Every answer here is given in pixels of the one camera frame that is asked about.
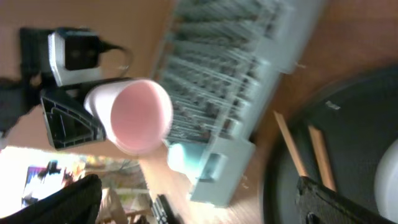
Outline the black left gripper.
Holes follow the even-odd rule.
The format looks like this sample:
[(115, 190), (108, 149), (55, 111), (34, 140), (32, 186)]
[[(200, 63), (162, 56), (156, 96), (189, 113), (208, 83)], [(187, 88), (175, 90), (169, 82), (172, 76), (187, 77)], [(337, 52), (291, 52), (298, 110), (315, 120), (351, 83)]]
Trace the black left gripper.
[(106, 140), (101, 121), (58, 86), (51, 38), (57, 29), (22, 27), (18, 33), (19, 79), (1, 78), (1, 133), (7, 134), (42, 105), (49, 144), (57, 151)]

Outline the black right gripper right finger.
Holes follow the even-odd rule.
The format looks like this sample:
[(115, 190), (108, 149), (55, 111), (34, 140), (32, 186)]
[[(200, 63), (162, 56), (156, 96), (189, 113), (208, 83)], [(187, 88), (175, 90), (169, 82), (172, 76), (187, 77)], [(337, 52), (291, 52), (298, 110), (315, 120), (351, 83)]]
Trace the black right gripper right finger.
[(297, 183), (295, 206), (299, 223), (391, 223), (390, 220), (304, 176)]

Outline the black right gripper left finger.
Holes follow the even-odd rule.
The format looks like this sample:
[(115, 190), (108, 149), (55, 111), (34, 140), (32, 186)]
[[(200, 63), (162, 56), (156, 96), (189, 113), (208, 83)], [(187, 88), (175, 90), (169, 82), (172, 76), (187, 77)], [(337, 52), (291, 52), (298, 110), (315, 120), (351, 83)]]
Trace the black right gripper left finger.
[(1, 218), (1, 223), (94, 224), (101, 199), (101, 180), (96, 174), (90, 174), (8, 217)]

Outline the pink cup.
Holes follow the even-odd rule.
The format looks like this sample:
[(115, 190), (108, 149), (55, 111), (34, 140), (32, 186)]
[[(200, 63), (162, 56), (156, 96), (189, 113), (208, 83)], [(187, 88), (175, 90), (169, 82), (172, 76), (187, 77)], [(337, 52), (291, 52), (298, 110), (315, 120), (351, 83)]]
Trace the pink cup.
[(159, 148), (170, 132), (174, 116), (169, 94), (150, 79), (96, 86), (85, 96), (83, 105), (99, 119), (106, 138), (130, 155)]

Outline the pale green plate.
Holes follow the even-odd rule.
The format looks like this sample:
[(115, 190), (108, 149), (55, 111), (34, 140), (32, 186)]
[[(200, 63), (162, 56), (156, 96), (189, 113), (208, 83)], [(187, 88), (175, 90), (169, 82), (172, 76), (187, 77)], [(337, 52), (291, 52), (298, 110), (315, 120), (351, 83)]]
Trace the pale green plate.
[(379, 214), (397, 223), (397, 141), (388, 147), (379, 161), (374, 195)]

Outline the blue cup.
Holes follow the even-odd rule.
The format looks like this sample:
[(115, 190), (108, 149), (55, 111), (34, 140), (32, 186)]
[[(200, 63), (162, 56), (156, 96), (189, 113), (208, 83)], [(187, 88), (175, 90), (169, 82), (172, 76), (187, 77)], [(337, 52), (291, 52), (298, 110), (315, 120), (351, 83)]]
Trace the blue cup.
[(190, 182), (194, 182), (200, 175), (200, 161), (205, 148), (203, 144), (174, 143), (169, 146), (168, 166), (173, 171), (186, 175)]

